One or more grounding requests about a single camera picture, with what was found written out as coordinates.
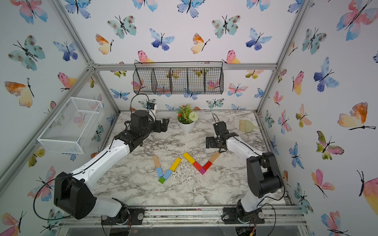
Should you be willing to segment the natural wood block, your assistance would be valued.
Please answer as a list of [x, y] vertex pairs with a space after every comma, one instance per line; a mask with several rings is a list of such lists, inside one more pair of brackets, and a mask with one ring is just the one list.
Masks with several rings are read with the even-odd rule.
[[211, 158], [209, 159], [209, 161], [210, 161], [211, 163], [214, 163], [214, 162], [219, 158], [219, 156], [220, 156], [220, 153], [217, 151], [217, 152], [215, 152], [215, 153], [211, 156]]
[[160, 164], [160, 161], [159, 161], [159, 158], [157, 155], [154, 155], [153, 156], [153, 162], [154, 162], [154, 165], [156, 168], [160, 168], [161, 167], [161, 164]]

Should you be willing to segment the light blue block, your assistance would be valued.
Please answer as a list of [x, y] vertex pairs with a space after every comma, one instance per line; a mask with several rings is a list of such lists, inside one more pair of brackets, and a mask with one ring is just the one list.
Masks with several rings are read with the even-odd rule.
[[165, 180], [168, 180], [172, 173], [173, 173], [173, 171], [170, 170], [170, 169], [168, 169], [168, 170], [166, 171], [166, 173], [163, 175], [163, 178], [164, 178]]
[[158, 178], [163, 177], [163, 171], [162, 171], [161, 167], [156, 168], [156, 172], [157, 172]]

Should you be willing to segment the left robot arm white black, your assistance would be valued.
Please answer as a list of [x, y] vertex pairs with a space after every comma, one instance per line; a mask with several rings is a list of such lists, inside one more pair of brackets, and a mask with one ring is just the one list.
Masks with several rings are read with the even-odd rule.
[[92, 193], [97, 181], [121, 158], [143, 144], [151, 133], [168, 130], [169, 119], [157, 120], [151, 111], [137, 110], [125, 122], [124, 131], [110, 145], [78, 169], [61, 172], [55, 179], [54, 205], [79, 220], [87, 216], [106, 216], [113, 225], [131, 223], [128, 205]]

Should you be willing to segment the red block long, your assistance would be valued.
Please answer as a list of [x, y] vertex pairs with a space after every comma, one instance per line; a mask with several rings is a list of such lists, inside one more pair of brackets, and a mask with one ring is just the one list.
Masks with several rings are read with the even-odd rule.
[[196, 161], [192, 164], [198, 171], [200, 171], [201, 169], [203, 169], [202, 168], [202, 166], [199, 164], [199, 163], [197, 163]]

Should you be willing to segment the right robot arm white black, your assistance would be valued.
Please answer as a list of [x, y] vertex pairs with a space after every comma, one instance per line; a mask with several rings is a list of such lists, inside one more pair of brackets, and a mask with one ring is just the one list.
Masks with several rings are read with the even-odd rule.
[[230, 151], [246, 161], [249, 190], [237, 202], [236, 207], [224, 208], [226, 224], [264, 223], [262, 207], [270, 200], [279, 201], [283, 196], [274, 194], [284, 187], [276, 157], [271, 152], [262, 152], [243, 141], [238, 134], [229, 132], [225, 122], [213, 124], [215, 135], [206, 138], [207, 148], [218, 148], [220, 152]]

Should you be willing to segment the magenta cube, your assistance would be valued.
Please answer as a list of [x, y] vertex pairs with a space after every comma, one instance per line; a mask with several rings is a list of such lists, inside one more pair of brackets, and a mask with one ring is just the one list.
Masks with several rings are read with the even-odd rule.
[[206, 173], [206, 170], [204, 168], [200, 169], [199, 172], [204, 175]]

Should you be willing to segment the green cube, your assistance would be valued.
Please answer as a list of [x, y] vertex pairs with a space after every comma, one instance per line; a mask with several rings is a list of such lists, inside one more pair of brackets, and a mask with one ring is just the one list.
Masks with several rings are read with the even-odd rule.
[[160, 177], [159, 180], [158, 180], [161, 184], [164, 184], [164, 182], [166, 181], [166, 179], [164, 177]]

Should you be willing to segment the yellow block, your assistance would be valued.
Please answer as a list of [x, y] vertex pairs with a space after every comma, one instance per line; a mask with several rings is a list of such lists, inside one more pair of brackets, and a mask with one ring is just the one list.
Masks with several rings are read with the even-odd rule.
[[193, 157], [191, 157], [187, 152], [183, 154], [183, 157], [188, 160], [192, 165], [195, 163], [195, 160]]
[[172, 172], [175, 172], [175, 170], [177, 169], [178, 165], [181, 163], [182, 159], [181, 158], [176, 158], [174, 163], [171, 165], [171, 167], [169, 168]]

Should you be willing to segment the red block short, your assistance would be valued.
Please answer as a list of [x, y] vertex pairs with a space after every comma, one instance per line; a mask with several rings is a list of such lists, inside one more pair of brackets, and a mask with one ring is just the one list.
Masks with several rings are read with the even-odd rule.
[[211, 161], [208, 161], [204, 166], [203, 166], [203, 169], [205, 170], [205, 171], [207, 171], [211, 166], [212, 166], [212, 162]]

